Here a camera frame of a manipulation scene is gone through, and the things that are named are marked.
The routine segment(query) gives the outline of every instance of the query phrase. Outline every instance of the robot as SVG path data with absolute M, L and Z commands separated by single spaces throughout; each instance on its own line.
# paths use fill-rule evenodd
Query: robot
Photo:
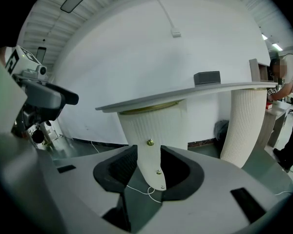
M 46 80 L 47 67 L 20 46 L 16 46 L 5 69 L 27 95 L 12 132 L 22 136 L 28 128 L 37 125 L 33 139 L 36 143 L 41 143 L 43 134 L 39 125 L 45 121 L 55 120 L 66 104 L 76 105 L 79 97 L 67 89 L 49 83 Z

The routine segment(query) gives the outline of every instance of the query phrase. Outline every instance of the white pedestal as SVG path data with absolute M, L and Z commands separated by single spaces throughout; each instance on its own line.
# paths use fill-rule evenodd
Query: white pedestal
M 266 89 L 231 92 L 230 122 L 221 159 L 240 168 L 248 160 L 264 120 L 266 96 Z
M 186 100 L 157 110 L 150 107 L 139 112 L 118 113 L 118 117 L 128 144 L 138 145 L 137 163 L 146 182 L 156 190 L 166 190 L 161 169 L 161 145 L 187 149 Z M 154 145 L 147 145 L 149 139 L 154 141 Z

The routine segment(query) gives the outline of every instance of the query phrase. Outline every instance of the screw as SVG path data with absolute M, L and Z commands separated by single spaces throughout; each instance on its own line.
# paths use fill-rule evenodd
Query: screw
M 149 139 L 149 140 L 146 142 L 146 144 L 147 144 L 148 146 L 153 146 L 153 145 L 154 145 L 154 141 L 153 141 L 152 139 Z

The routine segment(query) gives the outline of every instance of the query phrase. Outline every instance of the white cable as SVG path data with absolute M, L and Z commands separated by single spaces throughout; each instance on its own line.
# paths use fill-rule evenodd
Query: white cable
M 149 196 L 153 201 L 155 201 L 156 203 L 161 204 L 160 201 L 157 201 L 157 200 L 155 200 L 154 198 L 152 198 L 150 194 L 149 194 L 148 196 Z
M 152 191 L 151 193 L 148 192 L 148 190 L 149 190 L 151 187 L 148 188 L 147 193 L 143 193 L 143 192 L 141 192 L 141 191 L 139 191 L 139 190 L 137 190 L 137 189 L 135 189 L 135 188 L 133 188 L 133 187 L 131 187 L 131 186 L 128 186 L 128 185 L 127 185 L 127 187 L 129 187 L 129 188 L 131 188 L 131 189 L 133 189 L 133 190 L 135 190 L 135 191 L 137 191 L 137 192 L 140 192 L 140 193 L 142 193 L 142 194 L 144 194 L 144 195 L 150 195 L 150 194 L 152 194 L 153 192 L 155 192 L 155 189 L 153 189 L 153 191 Z
M 94 147 L 94 149 L 97 150 L 98 153 L 100 153 L 100 152 L 98 151 L 98 149 L 92 144 L 92 141 L 90 141 L 90 142 L 91 142 L 91 145 Z
M 171 27 L 174 28 L 175 26 L 174 26 L 174 24 L 173 24 L 173 22 L 172 22 L 172 20 L 171 20 L 171 18 L 170 18 L 170 16 L 169 16 L 168 12 L 166 11 L 164 5 L 162 4 L 162 2 L 161 2 L 160 0 L 157 0 L 157 1 L 158 1 L 158 3 L 160 4 L 160 6 L 162 7 L 162 9 L 163 9 L 163 11 L 164 11 L 164 13 L 165 13 L 165 15 L 166 15 L 166 17 L 167 17 L 167 19 L 168 19 L 170 25 L 171 25 Z
M 135 188 L 133 188 L 133 187 L 131 187 L 131 186 L 128 186 L 128 185 L 127 185 L 127 187 L 129 187 L 129 188 L 131 188 L 131 189 L 133 189 L 133 190 L 135 190 L 135 191 L 137 191 L 137 192 L 140 192 L 140 193 L 142 193 L 142 194 L 144 194 L 144 195 L 148 195 L 153 201 L 155 201 L 156 203 L 161 204 L 160 201 L 157 201 L 157 200 L 155 200 L 154 198 L 151 197 L 151 194 L 152 194 L 153 192 L 155 192 L 155 189 L 154 189 L 154 188 L 153 188 L 153 191 L 152 191 L 151 193 L 149 193 L 148 191 L 149 191 L 150 188 L 152 188 L 152 187 L 149 187 L 149 188 L 147 189 L 147 193 L 143 193 L 143 192 L 141 192 L 141 191 L 139 191 L 139 190 L 137 190 L 137 189 L 135 189 Z
M 291 194 L 292 194 L 292 192 L 284 191 L 284 192 L 280 192 L 280 193 L 278 193 L 278 194 L 275 194 L 275 196 L 278 196 L 278 195 L 283 194 L 283 193 L 291 193 Z

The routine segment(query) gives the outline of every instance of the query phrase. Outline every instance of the white wall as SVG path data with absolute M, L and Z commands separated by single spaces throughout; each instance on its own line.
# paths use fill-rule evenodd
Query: white wall
M 269 64 L 261 32 L 238 1 L 161 1 L 182 37 L 171 36 L 156 0 L 122 0 L 88 20 L 62 51 L 53 81 L 80 96 L 59 117 L 72 137 L 126 143 L 116 113 L 95 107 L 193 87 L 203 71 L 219 70 L 222 83 L 251 81 L 249 59 Z M 213 138 L 229 111 L 228 93 L 189 99 L 188 141 Z

